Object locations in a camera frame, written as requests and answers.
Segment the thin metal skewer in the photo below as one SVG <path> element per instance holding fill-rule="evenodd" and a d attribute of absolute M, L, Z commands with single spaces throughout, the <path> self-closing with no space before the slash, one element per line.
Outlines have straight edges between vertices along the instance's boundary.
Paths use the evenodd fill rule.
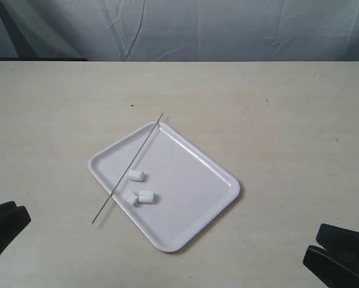
<path fill-rule="evenodd" d="M 134 161 L 137 159 L 138 155 L 140 154 L 141 150 L 144 148 L 146 142 L 149 140 L 150 136 L 152 135 L 152 133 L 154 132 L 155 128 L 158 126 L 160 120 L 162 119 L 164 115 L 164 112 L 162 112 L 160 114 L 160 116 L 158 117 L 158 119 L 156 120 L 156 122 L 154 123 L 152 129 L 149 131 L 149 133 L 147 134 L 145 140 L 143 141 L 143 143 L 141 144 L 141 146 L 139 147 L 138 151 L 135 153 L 134 157 L 132 158 L 131 162 L 128 164 L 128 166 L 126 167 L 125 171 L 123 172 L 122 176 L 120 177 L 120 179 L 118 180 L 117 184 L 114 186 L 114 188 L 112 189 L 111 193 L 108 195 L 108 197 L 106 198 L 105 202 L 103 203 L 102 207 L 100 207 L 99 211 L 97 212 L 97 214 L 95 215 L 95 217 L 93 218 L 91 224 L 94 225 L 94 223 L 96 222 L 97 218 L 99 217 L 100 213 L 102 213 L 103 209 L 105 208 L 106 204 L 108 203 L 108 201 L 113 197 L 117 187 L 120 185 L 120 183 L 122 182 L 123 178 L 126 176 L 126 174 L 128 173 L 128 170 L 131 168 L 131 166 L 133 165 Z"/>

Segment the grey wrinkled backdrop cloth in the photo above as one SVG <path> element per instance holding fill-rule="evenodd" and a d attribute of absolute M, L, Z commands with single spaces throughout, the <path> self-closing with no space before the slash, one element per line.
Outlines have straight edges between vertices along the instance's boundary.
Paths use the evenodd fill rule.
<path fill-rule="evenodd" d="M 0 1 L 0 58 L 359 61 L 359 1 Z"/>

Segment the white rectangular plastic tray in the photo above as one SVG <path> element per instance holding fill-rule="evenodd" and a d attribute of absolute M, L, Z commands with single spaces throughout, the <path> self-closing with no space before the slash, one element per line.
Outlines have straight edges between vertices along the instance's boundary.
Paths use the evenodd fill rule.
<path fill-rule="evenodd" d="M 95 154 L 88 163 L 91 174 L 110 194 L 155 122 L 135 130 Z M 128 173 L 113 200 L 163 252 L 175 252 L 203 230 L 240 194 L 239 181 L 194 144 L 159 122 L 128 170 L 142 170 L 143 181 L 130 181 Z M 153 203 L 123 200 L 132 190 L 154 192 Z"/>

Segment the white marshmallow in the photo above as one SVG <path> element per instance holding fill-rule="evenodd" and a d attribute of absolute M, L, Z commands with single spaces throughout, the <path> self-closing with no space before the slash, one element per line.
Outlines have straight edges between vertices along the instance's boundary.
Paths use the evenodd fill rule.
<path fill-rule="evenodd" d="M 136 203 L 138 203 L 138 196 L 132 190 L 128 190 L 124 193 L 123 200 L 127 204 L 134 206 Z"/>
<path fill-rule="evenodd" d="M 154 202 L 154 192 L 152 191 L 139 191 L 138 192 L 138 201 L 140 203 L 153 203 Z"/>
<path fill-rule="evenodd" d="M 127 178 L 130 181 L 143 181 L 144 176 L 145 174 L 142 170 L 130 170 L 128 172 Z"/>

